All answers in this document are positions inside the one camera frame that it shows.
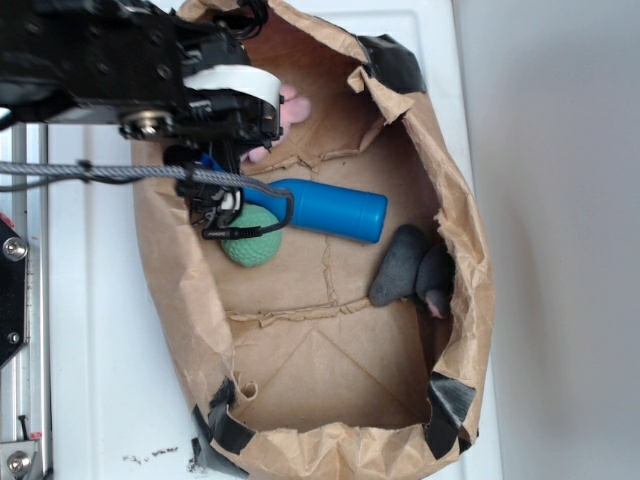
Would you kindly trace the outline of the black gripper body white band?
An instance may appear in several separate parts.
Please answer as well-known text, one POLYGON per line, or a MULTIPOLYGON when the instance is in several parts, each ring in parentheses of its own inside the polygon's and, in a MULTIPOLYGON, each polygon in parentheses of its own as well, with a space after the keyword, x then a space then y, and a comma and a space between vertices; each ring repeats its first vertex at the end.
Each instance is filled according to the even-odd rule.
POLYGON ((281 82, 252 66, 241 32, 226 21, 126 13, 118 26, 128 102, 118 110, 122 136, 244 148, 280 138, 281 82))

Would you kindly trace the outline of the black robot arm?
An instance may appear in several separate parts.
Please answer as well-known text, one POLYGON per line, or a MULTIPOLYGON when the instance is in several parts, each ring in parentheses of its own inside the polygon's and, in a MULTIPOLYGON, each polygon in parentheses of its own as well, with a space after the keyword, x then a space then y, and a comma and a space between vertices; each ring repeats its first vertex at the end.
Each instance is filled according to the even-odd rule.
POLYGON ((149 1, 5 1, 1 125, 116 125, 132 140, 270 146, 281 84, 245 50, 262 1, 192 22, 149 1))

